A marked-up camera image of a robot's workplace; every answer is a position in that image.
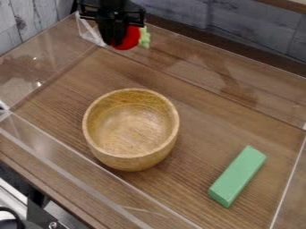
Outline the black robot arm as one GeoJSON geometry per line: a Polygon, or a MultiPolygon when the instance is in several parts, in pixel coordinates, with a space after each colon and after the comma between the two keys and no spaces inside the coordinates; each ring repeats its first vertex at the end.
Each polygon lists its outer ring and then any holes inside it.
{"type": "Polygon", "coordinates": [[[130,0],[76,0],[80,18],[93,21],[108,46],[129,49],[139,45],[145,9],[130,0]]]}

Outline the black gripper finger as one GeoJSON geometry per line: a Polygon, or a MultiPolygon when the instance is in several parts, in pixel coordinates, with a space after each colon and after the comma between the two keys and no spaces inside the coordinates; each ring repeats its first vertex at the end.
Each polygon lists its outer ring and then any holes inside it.
{"type": "Polygon", "coordinates": [[[109,18],[97,17],[96,18],[97,29],[106,45],[112,41],[112,20],[109,18]]]}
{"type": "Polygon", "coordinates": [[[112,44],[117,47],[126,34],[126,22],[122,19],[116,19],[112,23],[112,44]]]}

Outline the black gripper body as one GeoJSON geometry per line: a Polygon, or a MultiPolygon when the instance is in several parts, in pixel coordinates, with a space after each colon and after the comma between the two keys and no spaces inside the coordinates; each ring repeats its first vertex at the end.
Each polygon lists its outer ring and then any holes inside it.
{"type": "Polygon", "coordinates": [[[76,8],[81,19],[122,19],[132,26],[144,26],[145,9],[130,0],[76,0],[76,8]]]}

